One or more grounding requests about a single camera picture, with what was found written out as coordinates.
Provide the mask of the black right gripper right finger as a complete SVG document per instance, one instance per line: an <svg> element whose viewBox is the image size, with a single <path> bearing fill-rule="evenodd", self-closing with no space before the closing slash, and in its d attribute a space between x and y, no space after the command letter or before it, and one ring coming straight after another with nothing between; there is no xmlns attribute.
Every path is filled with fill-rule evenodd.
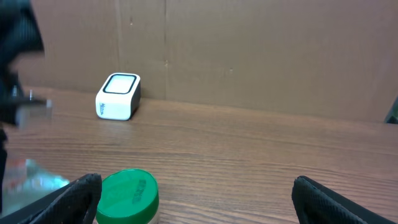
<svg viewBox="0 0 398 224"><path fill-rule="evenodd" d="M394 224L303 175L294 180L292 201L300 224Z"/></svg>

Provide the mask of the teal orange snack packet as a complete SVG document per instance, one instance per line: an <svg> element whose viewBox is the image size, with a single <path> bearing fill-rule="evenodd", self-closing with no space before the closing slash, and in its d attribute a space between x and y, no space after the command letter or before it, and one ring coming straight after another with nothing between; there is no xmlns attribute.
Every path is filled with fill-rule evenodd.
<svg viewBox="0 0 398 224"><path fill-rule="evenodd" d="M1 217L14 213L69 183L68 179L45 170L32 159L8 159L2 183Z"/></svg>

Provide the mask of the green lid jar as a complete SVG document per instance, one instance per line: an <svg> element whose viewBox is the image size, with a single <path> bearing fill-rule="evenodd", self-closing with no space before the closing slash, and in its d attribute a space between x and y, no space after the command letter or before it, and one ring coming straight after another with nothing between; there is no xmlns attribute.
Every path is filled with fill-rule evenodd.
<svg viewBox="0 0 398 224"><path fill-rule="evenodd" d="M124 169L102 181L97 206L98 224L158 224L159 187L155 177L142 169Z"/></svg>

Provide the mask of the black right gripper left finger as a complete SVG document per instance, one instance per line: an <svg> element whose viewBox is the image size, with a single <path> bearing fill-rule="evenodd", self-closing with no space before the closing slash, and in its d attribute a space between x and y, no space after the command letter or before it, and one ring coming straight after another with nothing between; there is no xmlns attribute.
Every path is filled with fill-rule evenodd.
<svg viewBox="0 0 398 224"><path fill-rule="evenodd" d="M86 174L1 218L1 224L92 224L101 191L101 176Z"/></svg>

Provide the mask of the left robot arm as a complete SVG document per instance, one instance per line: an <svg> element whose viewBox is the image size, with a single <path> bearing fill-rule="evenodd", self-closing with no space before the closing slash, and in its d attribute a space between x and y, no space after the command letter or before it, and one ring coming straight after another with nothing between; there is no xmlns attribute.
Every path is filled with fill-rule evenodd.
<svg viewBox="0 0 398 224"><path fill-rule="evenodd" d="M21 54L43 51L31 1L1 0L1 124L20 125L17 111L29 104L10 64Z"/></svg>

